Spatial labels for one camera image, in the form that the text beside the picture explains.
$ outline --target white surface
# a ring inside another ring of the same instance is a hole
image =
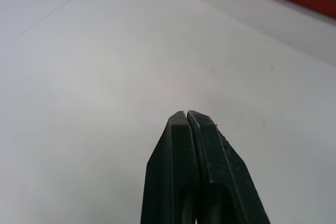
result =
[[[279,0],[1,0],[0,222],[139,223],[177,110],[208,114],[271,223],[334,223],[334,21]]]

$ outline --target dark green tool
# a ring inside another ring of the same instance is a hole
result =
[[[150,157],[141,224],[269,224],[244,161],[214,122],[177,112]]]

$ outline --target white table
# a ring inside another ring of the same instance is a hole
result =
[[[170,115],[208,114],[272,224],[336,218],[335,21],[282,0],[1,0],[0,222],[139,223]]]

